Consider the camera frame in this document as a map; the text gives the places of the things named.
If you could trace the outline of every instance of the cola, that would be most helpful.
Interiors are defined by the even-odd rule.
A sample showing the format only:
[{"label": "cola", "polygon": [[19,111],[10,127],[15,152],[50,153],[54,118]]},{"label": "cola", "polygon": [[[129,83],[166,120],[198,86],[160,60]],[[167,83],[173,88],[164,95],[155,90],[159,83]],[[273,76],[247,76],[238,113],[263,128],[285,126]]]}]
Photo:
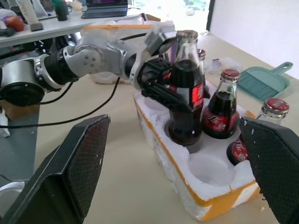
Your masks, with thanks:
[{"label": "cola", "polygon": [[200,115],[203,106],[203,82],[197,55],[197,32],[177,32],[178,50],[169,78],[169,89],[180,94],[193,112],[170,111],[170,138],[183,146],[196,143],[201,134]]},{"label": "cola", "polygon": [[[256,119],[266,120],[281,125],[288,114],[289,109],[289,105],[282,99],[270,98],[264,102],[261,112]],[[248,159],[246,145],[241,134],[236,141],[228,146],[227,156],[234,166],[239,162]]]},{"label": "cola", "polygon": [[226,155],[234,166],[248,158],[246,145],[241,134],[236,141],[229,144]]},{"label": "cola", "polygon": [[202,130],[217,139],[232,136],[237,127],[239,113],[236,111],[236,82],[240,73],[226,69],[221,74],[221,82],[203,111]]},{"label": "cola", "polygon": [[190,60],[179,61],[172,67],[169,89],[183,96],[195,109],[190,113],[170,111],[169,135],[174,142],[183,146],[193,145],[201,134],[203,84],[199,75],[198,67]]}]

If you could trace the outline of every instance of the wall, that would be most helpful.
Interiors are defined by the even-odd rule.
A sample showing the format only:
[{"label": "wall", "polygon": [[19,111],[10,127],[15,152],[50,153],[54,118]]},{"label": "wall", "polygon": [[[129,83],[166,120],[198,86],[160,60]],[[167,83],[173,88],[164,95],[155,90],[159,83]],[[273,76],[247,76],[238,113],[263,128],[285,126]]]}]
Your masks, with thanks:
[{"label": "wall", "polygon": [[299,0],[216,0],[210,31],[299,78]]}]

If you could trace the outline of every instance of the window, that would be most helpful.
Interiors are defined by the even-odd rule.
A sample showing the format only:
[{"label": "window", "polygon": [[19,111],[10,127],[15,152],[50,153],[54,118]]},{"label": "window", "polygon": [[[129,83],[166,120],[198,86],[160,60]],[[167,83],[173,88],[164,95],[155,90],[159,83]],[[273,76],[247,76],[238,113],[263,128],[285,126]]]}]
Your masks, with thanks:
[{"label": "window", "polygon": [[177,30],[193,29],[201,32],[206,29],[210,0],[134,0],[134,6],[144,12],[172,20]]}]

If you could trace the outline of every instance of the styrofoam box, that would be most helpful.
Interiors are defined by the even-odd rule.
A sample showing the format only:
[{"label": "styrofoam box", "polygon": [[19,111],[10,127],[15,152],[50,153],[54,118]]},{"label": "styrofoam box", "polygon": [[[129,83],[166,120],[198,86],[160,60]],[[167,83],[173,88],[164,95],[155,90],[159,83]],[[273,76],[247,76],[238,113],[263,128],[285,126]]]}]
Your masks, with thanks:
[{"label": "styrofoam box", "polygon": [[[216,88],[207,83],[210,93]],[[158,102],[134,94],[138,119],[149,146],[166,177],[172,181],[184,208],[197,220],[209,220],[258,196],[249,161],[233,166],[226,156],[228,145],[240,134],[225,140],[211,138],[204,132],[199,141],[183,147],[168,137],[169,110]],[[245,110],[237,106],[240,115]]]}]

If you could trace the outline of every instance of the laptop screen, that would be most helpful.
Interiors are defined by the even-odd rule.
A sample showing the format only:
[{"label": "laptop screen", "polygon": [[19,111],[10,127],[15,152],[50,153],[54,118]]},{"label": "laptop screen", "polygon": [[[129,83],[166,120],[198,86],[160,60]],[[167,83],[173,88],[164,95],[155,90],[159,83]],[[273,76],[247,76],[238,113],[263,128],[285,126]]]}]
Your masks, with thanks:
[{"label": "laptop screen", "polygon": [[87,0],[87,6],[127,6],[128,0]]}]

